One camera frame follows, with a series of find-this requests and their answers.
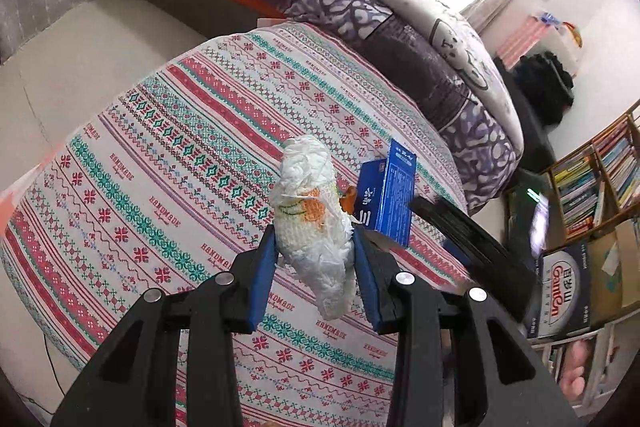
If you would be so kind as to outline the patterned striped tablecloth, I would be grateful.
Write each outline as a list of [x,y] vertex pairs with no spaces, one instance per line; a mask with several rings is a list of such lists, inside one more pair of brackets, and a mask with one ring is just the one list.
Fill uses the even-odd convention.
[[[449,148],[411,102],[344,43],[301,23],[218,37],[176,57],[92,117],[17,204],[1,259],[32,318],[82,369],[149,288],[198,287],[272,221],[284,142],[315,136],[337,190],[396,140],[416,193],[466,210]],[[359,298],[321,318],[278,269],[257,332],[234,338],[245,425],[385,426],[396,339]]]

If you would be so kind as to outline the orange snack wrapper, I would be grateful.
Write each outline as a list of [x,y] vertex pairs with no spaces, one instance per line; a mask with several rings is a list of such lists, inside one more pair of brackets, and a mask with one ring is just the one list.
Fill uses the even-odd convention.
[[340,197],[341,208],[349,215],[352,215],[355,211],[356,199],[357,187],[353,185],[347,187],[345,193]]

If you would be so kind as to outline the black clothes pile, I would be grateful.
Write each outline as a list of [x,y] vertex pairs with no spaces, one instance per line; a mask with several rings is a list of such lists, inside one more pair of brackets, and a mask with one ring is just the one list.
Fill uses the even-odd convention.
[[574,82],[556,55],[550,51],[523,55],[513,75],[540,123],[547,128],[559,126],[574,104]]

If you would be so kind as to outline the pink checked cloth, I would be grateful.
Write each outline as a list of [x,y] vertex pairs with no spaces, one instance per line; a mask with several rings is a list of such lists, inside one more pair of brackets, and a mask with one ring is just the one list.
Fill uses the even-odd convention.
[[497,56],[505,69],[511,69],[548,31],[548,25],[537,17],[529,16],[506,41],[498,47]]

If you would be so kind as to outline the blue cardboard box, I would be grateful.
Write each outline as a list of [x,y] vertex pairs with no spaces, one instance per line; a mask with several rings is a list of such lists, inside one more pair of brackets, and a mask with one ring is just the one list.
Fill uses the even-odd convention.
[[396,140],[384,158],[362,164],[357,183],[355,218],[369,231],[399,247],[409,246],[416,194],[416,154]]

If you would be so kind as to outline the purple patterned bed blanket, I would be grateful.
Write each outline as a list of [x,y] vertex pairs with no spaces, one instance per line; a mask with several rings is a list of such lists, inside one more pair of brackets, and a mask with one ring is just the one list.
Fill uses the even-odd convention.
[[146,0],[206,37],[271,14],[341,39],[409,98],[447,143],[469,210],[496,197],[522,157],[518,114],[475,30],[438,9],[417,30],[376,0]]

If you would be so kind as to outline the blue Ganten water carton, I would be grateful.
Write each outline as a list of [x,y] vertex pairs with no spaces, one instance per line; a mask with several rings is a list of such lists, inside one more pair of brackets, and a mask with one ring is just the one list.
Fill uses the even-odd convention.
[[527,324],[529,339],[560,339],[590,327],[590,273],[586,243],[575,243],[539,258],[541,286]]

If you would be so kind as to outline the wooden bookshelf with books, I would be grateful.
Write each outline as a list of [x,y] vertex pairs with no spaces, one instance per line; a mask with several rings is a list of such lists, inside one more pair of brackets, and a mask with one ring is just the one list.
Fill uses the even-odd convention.
[[639,105],[544,170],[547,251],[598,237],[639,214]]

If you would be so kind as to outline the white tissue wad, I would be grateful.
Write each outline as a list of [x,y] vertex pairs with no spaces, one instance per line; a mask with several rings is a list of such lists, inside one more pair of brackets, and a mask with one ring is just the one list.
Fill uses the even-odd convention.
[[270,204],[284,262],[310,288],[324,319],[342,317],[356,296],[354,227],[338,197],[331,153],[317,138],[285,141]]

